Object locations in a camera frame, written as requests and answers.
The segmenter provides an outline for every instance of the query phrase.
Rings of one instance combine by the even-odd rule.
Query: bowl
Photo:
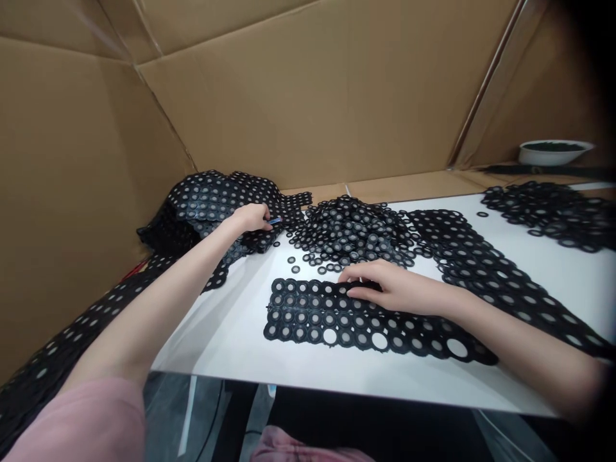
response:
[[[518,161],[521,164],[540,167],[565,165],[594,147],[594,144],[586,141],[527,141],[520,145]]]

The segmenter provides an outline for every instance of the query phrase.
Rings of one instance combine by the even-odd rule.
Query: hand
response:
[[[244,231],[256,231],[272,229],[272,225],[268,224],[267,220],[270,219],[270,210],[265,204],[248,204],[244,207],[240,207],[233,212],[233,219],[238,220],[241,223]]]
[[[376,303],[391,311],[406,311],[423,316],[444,316],[455,308],[458,300],[469,292],[416,273],[411,273],[385,260],[347,266],[338,282],[355,280],[378,282],[383,292],[367,287],[354,287],[349,297]]]

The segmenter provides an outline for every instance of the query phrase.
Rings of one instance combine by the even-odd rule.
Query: white bowl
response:
[[[577,144],[584,149],[579,151],[536,151],[527,149],[525,146],[529,144],[535,144],[539,142],[561,142],[567,144]],[[595,145],[585,141],[571,141],[571,140],[535,140],[527,141],[520,145],[520,156],[518,161],[521,164],[534,165],[540,167],[549,167],[557,165],[565,165],[584,154],[586,151],[594,148]]]

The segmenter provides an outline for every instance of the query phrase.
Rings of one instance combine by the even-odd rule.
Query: pink clothing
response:
[[[19,437],[4,462],[136,462],[145,455],[141,390],[125,379],[88,382],[55,397]],[[372,462],[354,449],[306,447],[266,427],[253,462]]]

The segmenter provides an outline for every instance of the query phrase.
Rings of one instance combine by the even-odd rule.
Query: right hand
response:
[[[467,293],[460,287],[411,273],[385,260],[347,266],[338,282],[352,282],[360,278],[378,282],[383,292],[354,287],[348,291],[349,297],[368,300],[387,310],[422,316],[447,317],[452,306]]]

